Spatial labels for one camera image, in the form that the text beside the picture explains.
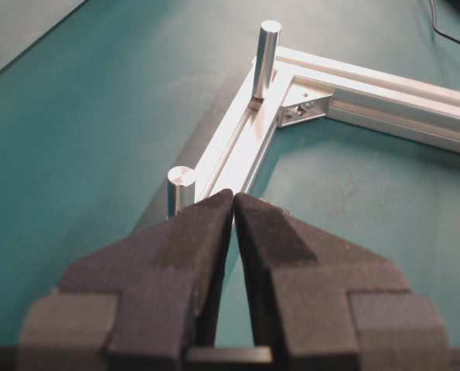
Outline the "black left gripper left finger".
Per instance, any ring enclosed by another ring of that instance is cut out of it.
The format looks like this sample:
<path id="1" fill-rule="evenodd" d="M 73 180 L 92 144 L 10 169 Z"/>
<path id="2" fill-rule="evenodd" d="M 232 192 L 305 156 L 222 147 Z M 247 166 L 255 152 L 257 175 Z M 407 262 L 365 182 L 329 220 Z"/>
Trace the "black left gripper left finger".
<path id="1" fill-rule="evenodd" d="M 214 342 L 232 220 L 225 189 L 73 262 L 27 313 L 20 369 L 181 369 Z"/>

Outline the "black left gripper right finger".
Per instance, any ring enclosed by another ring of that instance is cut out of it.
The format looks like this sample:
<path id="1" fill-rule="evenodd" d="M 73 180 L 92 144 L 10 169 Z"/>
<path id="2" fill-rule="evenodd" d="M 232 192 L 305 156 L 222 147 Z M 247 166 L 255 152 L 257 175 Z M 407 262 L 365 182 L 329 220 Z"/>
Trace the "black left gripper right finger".
<path id="1" fill-rule="evenodd" d="M 400 268 L 246 193 L 234 199 L 254 341 L 286 370 L 448 370 L 444 322 Z"/>

